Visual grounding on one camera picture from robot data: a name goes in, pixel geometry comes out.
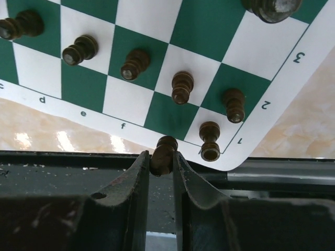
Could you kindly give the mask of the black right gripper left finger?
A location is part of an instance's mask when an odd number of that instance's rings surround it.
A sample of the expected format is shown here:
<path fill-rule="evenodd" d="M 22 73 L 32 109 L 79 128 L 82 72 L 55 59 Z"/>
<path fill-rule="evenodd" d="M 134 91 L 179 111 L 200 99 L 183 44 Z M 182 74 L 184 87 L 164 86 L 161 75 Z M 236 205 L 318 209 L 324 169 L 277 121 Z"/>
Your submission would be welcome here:
<path fill-rule="evenodd" d="M 1 198 L 1 250 L 144 250 L 149 152 L 87 195 Z"/>

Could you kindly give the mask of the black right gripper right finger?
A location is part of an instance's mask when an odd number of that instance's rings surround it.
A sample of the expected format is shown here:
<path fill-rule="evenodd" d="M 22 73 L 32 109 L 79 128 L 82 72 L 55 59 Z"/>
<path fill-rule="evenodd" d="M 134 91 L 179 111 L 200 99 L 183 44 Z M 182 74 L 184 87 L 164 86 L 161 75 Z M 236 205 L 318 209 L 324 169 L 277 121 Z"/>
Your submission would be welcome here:
<path fill-rule="evenodd" d="M 334 202 L 237 199 L 173 155 L 178 250 L 334 250 Z"/>

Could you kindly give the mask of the dark knight piece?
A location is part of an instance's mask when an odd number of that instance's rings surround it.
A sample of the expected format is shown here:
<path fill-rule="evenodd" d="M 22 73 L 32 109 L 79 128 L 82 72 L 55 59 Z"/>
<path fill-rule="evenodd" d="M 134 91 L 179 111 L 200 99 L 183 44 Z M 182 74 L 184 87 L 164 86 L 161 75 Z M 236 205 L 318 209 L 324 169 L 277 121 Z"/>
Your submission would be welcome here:
<path fill-rule="evenodd" d="M 173 170 L 173 153 L 177 148 L 178 143 L 174 137 L 161 137 L 150 159 L 151 174 L 157 177 L 170 174 Z"/>

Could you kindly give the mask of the green white chess mat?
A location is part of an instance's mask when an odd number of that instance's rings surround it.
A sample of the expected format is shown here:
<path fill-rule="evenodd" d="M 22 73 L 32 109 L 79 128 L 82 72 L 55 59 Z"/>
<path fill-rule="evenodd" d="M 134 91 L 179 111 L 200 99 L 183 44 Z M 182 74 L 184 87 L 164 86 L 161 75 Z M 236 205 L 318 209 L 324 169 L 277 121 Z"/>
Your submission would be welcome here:
<path fill-rule="evenodd" d="M 1 38 L 1 97 L 153 148 L 174 137 L 187 160 L 232 170 L 256 148 L 334 48 L 334 1 L 303 1 L 268 24 L 241 1 L 1 1 L 1 19 L 34 10 L 43 34 Z M 70 66 L 62 51 L 82 35 L 98 53 Z M 142 49 L 149 67 L 126 81 L 126 56 Z M 191 73 L 186 104 L 172 100 L 172 79 Z M 245 96 L 245 117 L 227 119 L 222 98 Z M 201 124 L 220 127 L 220 157 L 204 161 Z"/>

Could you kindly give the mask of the dark pawn edge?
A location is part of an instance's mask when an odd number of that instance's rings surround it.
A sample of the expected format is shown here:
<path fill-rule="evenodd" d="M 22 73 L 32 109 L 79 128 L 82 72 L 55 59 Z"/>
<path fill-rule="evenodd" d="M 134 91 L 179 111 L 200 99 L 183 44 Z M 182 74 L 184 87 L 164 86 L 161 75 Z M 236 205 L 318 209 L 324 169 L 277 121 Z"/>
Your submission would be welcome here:
<path fill-rule="evenodd" d="M 240 123 L 245 117 L 245 96 L 237 88 L 230 88 L 224 92 L 222 98 L 223 105 L 226 109 L 227 119 L 231 123 Z"/>

